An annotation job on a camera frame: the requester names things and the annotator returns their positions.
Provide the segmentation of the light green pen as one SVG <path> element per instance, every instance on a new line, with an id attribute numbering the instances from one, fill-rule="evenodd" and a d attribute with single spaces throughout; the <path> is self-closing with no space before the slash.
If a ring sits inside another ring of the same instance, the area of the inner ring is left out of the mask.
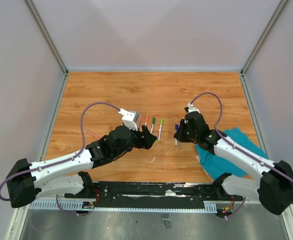
<path id="1" fill-rule="evenodd" d="M 162 134 L 163 124 L 164 124 L 164 119 L 161 118 L 161 119 L 160 119 L 160 124 L 159 124 L 159 130 L 158 130 L 158 137 L 157 137 L 157 141 L 158 141 L 158 142 L 161 141 L 161 134 Z"/>

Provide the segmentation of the white pen green tip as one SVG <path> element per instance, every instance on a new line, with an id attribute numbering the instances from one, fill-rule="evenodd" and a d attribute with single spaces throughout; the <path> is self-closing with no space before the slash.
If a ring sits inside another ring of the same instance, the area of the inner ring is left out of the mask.
<path id="1" fill-rule="evenodd" d="M 151 121 L 151 128 L 150 128 L 150 133 L 152 134 L 154 131 L 154 127 L 155 127 L 155 122 L 156 122 L 156 118 L 153 117 L 152 121 Z"/>

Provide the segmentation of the orange pen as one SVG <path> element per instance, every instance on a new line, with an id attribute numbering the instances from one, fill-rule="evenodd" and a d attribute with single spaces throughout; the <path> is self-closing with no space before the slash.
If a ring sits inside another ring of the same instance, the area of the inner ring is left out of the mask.
<path id="1" fill-rule="evenodd" d="M 146 114 L 146 116 L 145 116 L 145 121 L 144 121 L 144 125 L 145 125 L 145 126 L 148 125 L 148 120 L 149 120 L 149 115 Z"/>

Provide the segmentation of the purple pen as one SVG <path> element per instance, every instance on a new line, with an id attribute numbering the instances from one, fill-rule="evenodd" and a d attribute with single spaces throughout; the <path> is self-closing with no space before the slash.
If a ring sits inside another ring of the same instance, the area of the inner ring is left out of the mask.
<path id="1" fill-rule="evenodd" d="M 139 117 L 138 117 L 138 122 L 137 122 L 137 125 L 138 125 L 138 126 L 140 126 L 140 125 L 141 125 L 141 119 L 142 119 L 142 116 L 141 116 L 141 115 L 139 115 Z"/>

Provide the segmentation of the pink pen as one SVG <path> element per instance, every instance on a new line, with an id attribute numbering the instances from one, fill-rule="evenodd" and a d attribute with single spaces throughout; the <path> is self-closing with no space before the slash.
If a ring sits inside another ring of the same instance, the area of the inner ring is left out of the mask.
<path id="1" fill-rule="evenodd" d="M 100 139 L 100 137 L 98 135 L 96 135 L 94 132 L 92 132 L 91 130 L 89 129 L 86 129 L 85 130 L 88 134 L 90 134 L 92 137 L 94 137 L 95 139 Z"/>

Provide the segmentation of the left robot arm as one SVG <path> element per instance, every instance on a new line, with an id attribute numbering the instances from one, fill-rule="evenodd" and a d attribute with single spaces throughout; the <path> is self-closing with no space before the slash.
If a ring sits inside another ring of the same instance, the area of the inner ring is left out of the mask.
<path id="1" fill-rule="evenodd" d="M 43 162 L 19 159 L 6 177 L 10 205 L 12 208 L 24 207 L 44 193 L 42 187 L 49 181 L 76 171 L 104 166 L 134 148 L 149 150 L 156 140 L 157 137 L 145 125 L 142 130 L 120 125 L 76 153 Z"/>

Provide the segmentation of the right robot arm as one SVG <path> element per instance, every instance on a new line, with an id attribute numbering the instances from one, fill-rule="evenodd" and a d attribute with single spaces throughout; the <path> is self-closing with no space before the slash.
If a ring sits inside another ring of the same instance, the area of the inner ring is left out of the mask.
<path id="1" fill-rule="evenodd" d="M 293 204 L 293 169 L 289 163 L 261 157 L 236 143 L 224 132 L 210 129 L 198 110 L 186 112 L 174 138 L 182 143 L 194 143 L 250 175 L 248 179 L 230 172 L 221 174 L 213 182 L 213 195 L 218 200 L 225 200 L 230 195 L 241 196 L 260 202 L 274 215 L 281 215 Z"/>

